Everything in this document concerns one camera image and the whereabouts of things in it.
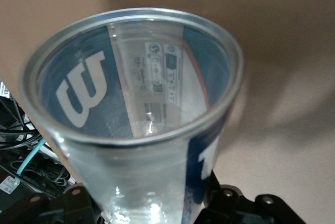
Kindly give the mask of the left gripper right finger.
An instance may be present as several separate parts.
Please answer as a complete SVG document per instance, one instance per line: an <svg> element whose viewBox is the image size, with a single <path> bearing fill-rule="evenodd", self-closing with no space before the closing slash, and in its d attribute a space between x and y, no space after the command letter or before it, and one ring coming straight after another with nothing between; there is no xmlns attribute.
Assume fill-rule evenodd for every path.
<svg viewBox="0 0 335 224"><path fill-rule="evenodd" d="M211 173L200 223L256 223L253 202L232 186L221 186L215 174Z"/></svg>

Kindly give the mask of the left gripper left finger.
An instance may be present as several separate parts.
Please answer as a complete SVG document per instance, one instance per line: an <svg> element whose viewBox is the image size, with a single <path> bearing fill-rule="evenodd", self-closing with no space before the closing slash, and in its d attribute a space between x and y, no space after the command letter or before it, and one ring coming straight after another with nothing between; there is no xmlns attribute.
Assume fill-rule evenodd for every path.
<svg viewBox="0 0 335 224"><path fill-rule="evenodd" d="M97 223L101 211L83 184L68 187L63 194L64 223Z"/></svg>

